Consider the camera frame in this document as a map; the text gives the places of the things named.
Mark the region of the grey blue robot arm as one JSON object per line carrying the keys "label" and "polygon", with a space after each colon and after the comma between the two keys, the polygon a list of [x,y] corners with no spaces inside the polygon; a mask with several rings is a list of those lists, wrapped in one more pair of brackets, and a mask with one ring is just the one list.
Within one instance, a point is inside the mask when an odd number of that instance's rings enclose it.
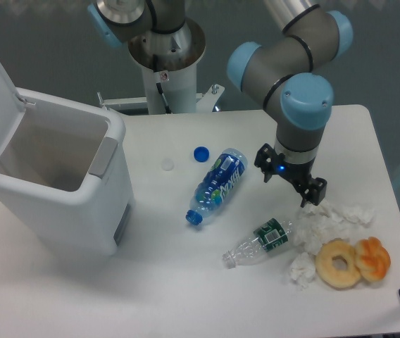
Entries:
{"label": "grey blue robot arm", "polygon": [[[283,33],[276,45],[238,46],[227,62],[227,76],[277,124],[273,145],[258,150],[256,167],[266,180],[277,175],[318,205],[327,183],[311,169],[334,92],[314,70],[349,49],[354,31],[338,11],[315,1],[267,1]],[[142,70],[148,111],[152,114],[197,111],[196,65],[206,48],[203,30],[187,17],[183,1],[92,1],[88,11],[111,46],[127,45]]]}

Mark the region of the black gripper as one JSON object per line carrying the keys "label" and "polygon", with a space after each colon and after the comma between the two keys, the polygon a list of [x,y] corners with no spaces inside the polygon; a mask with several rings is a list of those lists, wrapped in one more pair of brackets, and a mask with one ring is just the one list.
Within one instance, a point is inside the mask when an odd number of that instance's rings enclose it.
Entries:
{"label": "black gripper", "polygon": [[319,206],[326,195],[327,180],[311,177],[314,160],[302,164],[289,163],[283,153],[277,154],[269,144],[264,144],[256,153],[254,165],[263,173],[264,182],[277,175],[291,183],[302,195],[301,207],[306,204]]}

